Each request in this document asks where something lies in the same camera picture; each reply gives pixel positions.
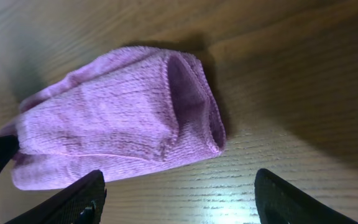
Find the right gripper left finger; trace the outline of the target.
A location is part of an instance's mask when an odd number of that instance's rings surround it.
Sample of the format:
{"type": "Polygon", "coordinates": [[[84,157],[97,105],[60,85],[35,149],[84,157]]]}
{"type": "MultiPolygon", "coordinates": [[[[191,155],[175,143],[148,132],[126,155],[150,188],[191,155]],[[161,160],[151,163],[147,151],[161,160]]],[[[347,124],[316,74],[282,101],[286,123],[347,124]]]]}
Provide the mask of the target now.
{"type": "Polygon", "coordinates": [[[99,224],[106,196],[103,173],[93,170],[7,224],[99,224]]]}

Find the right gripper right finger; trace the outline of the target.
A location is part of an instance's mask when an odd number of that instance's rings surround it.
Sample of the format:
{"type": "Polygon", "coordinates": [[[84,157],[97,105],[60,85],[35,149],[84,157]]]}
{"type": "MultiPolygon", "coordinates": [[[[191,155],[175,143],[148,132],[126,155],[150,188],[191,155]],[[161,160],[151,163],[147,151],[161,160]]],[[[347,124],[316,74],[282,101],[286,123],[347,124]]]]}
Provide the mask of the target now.
{"type": "Polygon", "coordinates": [[[254,187],[261,224],[358,224],[268,169],[257,171],[254,187]]]}

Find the purple microfibre cloth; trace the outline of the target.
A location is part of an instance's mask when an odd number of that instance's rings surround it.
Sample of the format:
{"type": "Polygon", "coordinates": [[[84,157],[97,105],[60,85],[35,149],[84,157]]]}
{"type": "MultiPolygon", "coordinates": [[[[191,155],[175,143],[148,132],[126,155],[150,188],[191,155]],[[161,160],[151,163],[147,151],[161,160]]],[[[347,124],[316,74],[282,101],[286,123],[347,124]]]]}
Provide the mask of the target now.
{"type": "Polygon", "coordinates": [[[123,47],[20,104],[1,130],[19,141],[21,190],[62,189],[92,170],[107,182],[219,156],[226,133],[194,55],[123,47]]]}

